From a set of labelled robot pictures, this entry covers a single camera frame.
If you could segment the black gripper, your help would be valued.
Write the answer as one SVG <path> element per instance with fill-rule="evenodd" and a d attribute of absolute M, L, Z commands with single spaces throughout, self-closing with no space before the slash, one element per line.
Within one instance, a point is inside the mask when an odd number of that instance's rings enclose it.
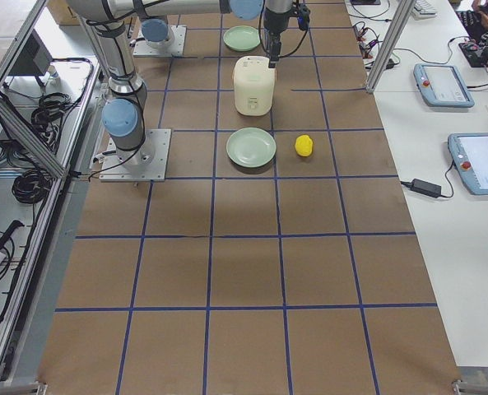
<path fill-rule="evenodd" d="M 277 12 L 269 7 L 263 12 L 263 27 L 265 30 L 265 52 L 268 53 L 268 67 L 275 68 L 280 60 L 281 34 L 287 29 L 290 11 Z"/>

